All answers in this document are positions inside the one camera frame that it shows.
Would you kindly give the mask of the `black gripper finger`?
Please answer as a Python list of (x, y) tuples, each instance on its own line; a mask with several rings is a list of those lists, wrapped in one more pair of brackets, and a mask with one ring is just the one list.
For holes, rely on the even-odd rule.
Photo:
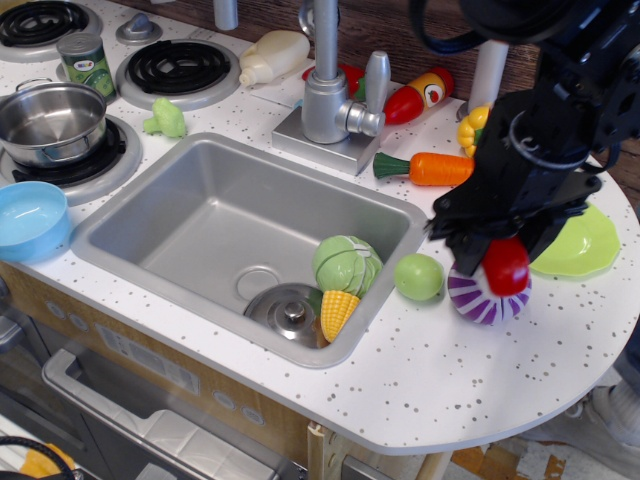
[(525, 222), (519, 238), (530, 262), (535, 261), (557, 238), (568, 216), (558, 212), (542, 212)]
[(489, 237), (476, 234), (456, 234), (445, 241), (455, 258), (457, 271), (463, 275), (473, 275), (476, 272), (490, 243)]

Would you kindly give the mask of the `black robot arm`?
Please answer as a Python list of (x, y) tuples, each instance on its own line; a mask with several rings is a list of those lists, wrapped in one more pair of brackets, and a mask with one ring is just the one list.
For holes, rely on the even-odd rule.
[(458, 270), (473, 274), (496, 239), (518, 237), (530, 258), (600, 189), (593, 153), (619, 156), (639, 134), (639, 5), (635, 1), (464, 1), (470, 31), (427, 34), (426, 5), (409, 19), (434, 53), (488, 40), (539, 49), (534, 86), (498, 99), (480, 136), (471, 177), (434, 203), (428, 224)]

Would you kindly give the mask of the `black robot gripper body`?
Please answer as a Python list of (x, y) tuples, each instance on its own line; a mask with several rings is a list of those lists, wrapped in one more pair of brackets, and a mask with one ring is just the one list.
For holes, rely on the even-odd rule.
[(475, 169), (433, 204), (431, 239), (509, 238), (553, 209), (576, 215), (600, 190), (601, 180), (581, 169), (584, 146), (553, 151), (541, 135), (560, 114), (536, 102), (531, 90), (499, 99), (475, 153)]

